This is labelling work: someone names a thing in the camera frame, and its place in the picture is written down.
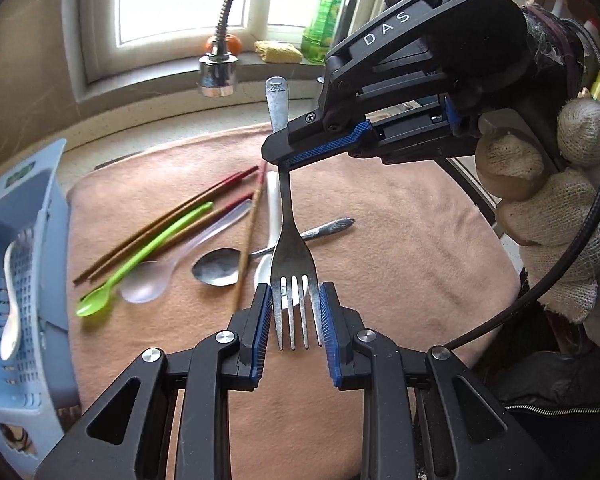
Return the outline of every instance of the zipper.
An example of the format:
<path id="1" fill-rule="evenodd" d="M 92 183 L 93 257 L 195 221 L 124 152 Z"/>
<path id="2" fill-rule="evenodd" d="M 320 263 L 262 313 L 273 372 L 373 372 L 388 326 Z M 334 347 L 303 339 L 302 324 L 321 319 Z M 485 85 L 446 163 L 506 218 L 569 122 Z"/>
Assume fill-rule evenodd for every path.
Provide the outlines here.
<path id="1" fill-rule="evenodd" d="M 528 404 L 513 404 L 511 406 L 505 406 L 504 409 L 507 411 L 525 410 L 542 416 L 593 415 L 600 413 L 600 406 L 597 408 L 564 408 L 562 410 L 546 410 L 544 408 L 538 408 L 537 406 L 530 406 Z"/>

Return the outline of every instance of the wooden chopstick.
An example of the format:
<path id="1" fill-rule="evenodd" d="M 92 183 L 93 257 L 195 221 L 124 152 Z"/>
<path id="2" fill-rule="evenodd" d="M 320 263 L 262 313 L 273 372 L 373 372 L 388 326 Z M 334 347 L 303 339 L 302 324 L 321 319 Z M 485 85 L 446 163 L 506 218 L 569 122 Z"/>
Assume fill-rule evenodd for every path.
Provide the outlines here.
<path id="1" fill-rule="evenodd" d="M 149 241 L 160 234 L 160 232 L 164 231 L 170 224 L 186 215 L 190 211 L 193 211 L 202 203 L 208 202 L 219 194 L 234 188 L 242 179 L 257 169 L 257 166 L 252 166 L 248 170 L 234 173 L 231 176 L 226 177 L 224 180 L 221 180 L 217 184 L 214 184 L 212 187 L 208 188 L 202 193 L 185 200 L 179 206 L 160 216 L 160 218 L 155 219 L 149 225 L 140 229 L 138 232 L 134 233 L 125 241 L 118 244 L 108 253 L 104 254 L 104 256 L 100 257 L 94 264 L 89 266 L 84 272 L 74 279 L 74 285 L 78 285 L 87 278 L 89 280 L 94 280 L 95 278 L 103 275 L 111 267 L 120 263 L 120 261 L 122 261 L 124 258 L 149 243 Z"/>
<path id="2" fill-rule="evenodd" d="M 240 252 L 240 262 L 238 263 L 238 283 L 235 285 L 234 292 L 234 312 L 240 310 L 240 301 L 242 300 L 242 289 L 244 288 L 244 280 L 249 267 L 249 248 L 251 247 L 251 239 L 256 227 L 256 217 L 258 213 L 258 204 L 262 197 L 262 189 L 264 188 L 264 177 L 267 174 L 267 161 L 263 160 L 260 169 L 258 170 L 258 181 L 256 189 L 253 191 L 253 203 L 251 204 L 251 213 L 249 216 L 249 226 L 244 237 L 244 244 Z"/>
<path id="3" fill-rule="evenodd" d="M 253 191 L 247 192 L 242 195 L 240 198 L 237 198 L 233 202 L 227 204 L 222 209 L 218 209 L 217 211 L 213 211 L 206 216 L 203 216 L 200 220 L 197 220 L 193 224 L 188 227 L 185 227 L 182 231 L 177 232 L 167 241 L 165 241 L 160 247 L 158 247 L 153 253 L 150 254 L 151 258 L 155 258 L 158 254 L 162 254 L 167 249 L 172 248 L 174 245 L 180 243 L 186 238 L 191 237 L 194 234 L 202 231 L 209 227 L 213 222 L 221 219 L 224 215 L 226 215 L 229 211 L 239 206 L 245 200 L 248 200 L 253 197 Z"/>

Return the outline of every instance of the yellow sponge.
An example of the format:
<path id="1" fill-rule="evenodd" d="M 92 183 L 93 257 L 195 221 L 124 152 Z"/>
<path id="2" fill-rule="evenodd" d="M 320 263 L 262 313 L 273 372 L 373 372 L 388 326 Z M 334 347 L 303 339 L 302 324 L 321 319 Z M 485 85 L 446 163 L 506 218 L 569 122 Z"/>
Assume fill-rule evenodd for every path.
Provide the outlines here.
<path id="1" fill-rule="evenodd" d="M 302 53 L 290 43 L 279 41 L 256 41 L 255 49 L 267 63 L 300 63 Z"/>

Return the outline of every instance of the gloved hand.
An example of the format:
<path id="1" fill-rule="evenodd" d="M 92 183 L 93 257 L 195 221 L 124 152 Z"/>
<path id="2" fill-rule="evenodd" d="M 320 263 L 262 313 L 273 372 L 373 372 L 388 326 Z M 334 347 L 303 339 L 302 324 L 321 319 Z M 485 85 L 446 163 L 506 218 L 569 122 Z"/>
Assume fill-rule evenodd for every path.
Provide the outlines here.
<path id="1" fill-rule="evenodd" d="M 534 286 L 582 225 L 600 181 L 600 103 L 577 98 L 558 117 L 558 146 L 572 166 L 552 174 L 535 138 L 512 128 L 487 132 L 475 163 L 487 191 L 500 197 L 496 219 L 520 245 Z M 565 275 L 540 298 L 547 309 L 584 322 L 600 345 L 600 224 Z"/>

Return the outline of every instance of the tiled wall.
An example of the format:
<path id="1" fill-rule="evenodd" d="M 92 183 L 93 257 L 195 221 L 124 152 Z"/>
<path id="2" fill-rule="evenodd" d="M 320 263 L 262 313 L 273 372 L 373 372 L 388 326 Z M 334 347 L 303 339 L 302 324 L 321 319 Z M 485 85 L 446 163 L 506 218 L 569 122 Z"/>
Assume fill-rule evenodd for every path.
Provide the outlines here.
<path id="1" fill-rule="evenodd" d="M 61 0 L 0 6 L 0 162 L 80 120 L 62 38 Z"/>

